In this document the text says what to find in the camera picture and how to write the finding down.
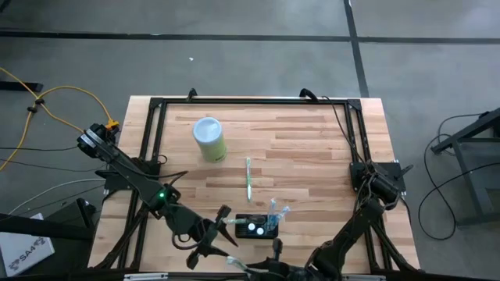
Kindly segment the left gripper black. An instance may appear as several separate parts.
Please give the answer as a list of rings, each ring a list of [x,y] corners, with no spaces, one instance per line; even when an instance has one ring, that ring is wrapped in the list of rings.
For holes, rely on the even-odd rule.
[[[226,251],[214,247],[212,242],[215,240],[218,232],[223,235],[229,242],[231,242],[235,247],[238,247],[236,240],[227,231],[227,226],[224,225],[223,219],[230,214],[230,207],[227,205],[222,205],[217,212],[217,217],[215,222],[212,222],[206,229],[199,241],[198,246],[189,254],[187,257],[187,267],[189,269],[194,269],[199,262],[199,257],[203,256],[207,258],[209,255],[218,255],[222,257],[228,257],[229,254]]]

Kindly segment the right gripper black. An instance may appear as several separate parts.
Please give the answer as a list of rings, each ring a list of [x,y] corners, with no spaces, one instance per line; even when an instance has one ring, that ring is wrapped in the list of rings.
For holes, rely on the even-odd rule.
[[[249,272],[246,272],[248,279],[258,281],[310,281],[313,279],[313,276],[304,268],[289,265],[280,260],[283,250],[281,239],[274,238],[272,248],[272,257],[249,265]]]

